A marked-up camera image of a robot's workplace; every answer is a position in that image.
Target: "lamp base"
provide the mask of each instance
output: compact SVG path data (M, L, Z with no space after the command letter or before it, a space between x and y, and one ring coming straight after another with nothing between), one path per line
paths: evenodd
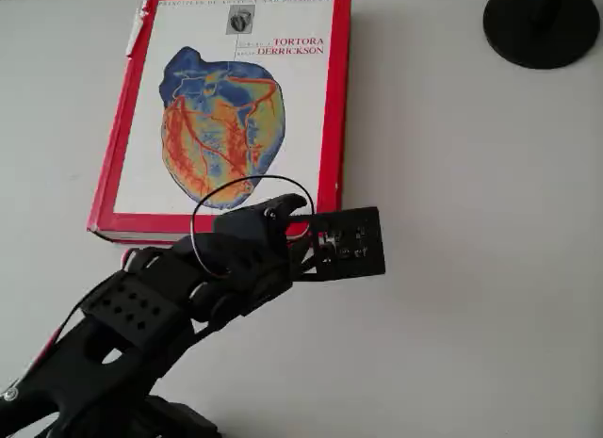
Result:
M582 58L599 34L599 13L592 0L562 0L549 28L531 18L530 0L490 0L483 29L503 58L532 69L555 69Z

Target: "book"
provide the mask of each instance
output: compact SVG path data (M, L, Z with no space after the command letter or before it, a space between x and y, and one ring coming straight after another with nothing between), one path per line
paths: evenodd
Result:
M349 33L350 0L145 0L88 230L170 243L206 194L264 174L302 184L318 212L337 210ZM290 192L302 194L237 183L200 207L196 230Z

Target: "heart illustration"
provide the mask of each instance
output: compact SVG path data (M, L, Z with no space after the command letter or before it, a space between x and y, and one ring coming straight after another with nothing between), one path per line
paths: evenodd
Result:
M159 94L163 162L195 202L229 181L265 174L285 138L281 87L257 64L206 62L184 47L167 64ZM234 184L204 205L236 207L259 181Z

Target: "white desk surface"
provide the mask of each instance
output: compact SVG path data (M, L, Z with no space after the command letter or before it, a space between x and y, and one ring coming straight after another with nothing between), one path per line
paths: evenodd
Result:
M139 1L0 2L5 382L119 264L84 228ZM344 205L387 275L299 285L156 392L240 438L600 436L603 38L525 70L486 1L353 0Z

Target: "robotic arm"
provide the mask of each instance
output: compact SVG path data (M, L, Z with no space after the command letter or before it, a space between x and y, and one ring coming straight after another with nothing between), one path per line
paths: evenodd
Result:
M182 355L291 288L385 272L376 207L291 216L289 194L217 217L213 233L136 251L79 305L84 319L51 342L0 397L0 437L48 414L40 438L220 438L189 407L149 396ZM293 242L286 230L305 223ZM205 324L195 332L192 320ZM121 356L103 360L113 350Z

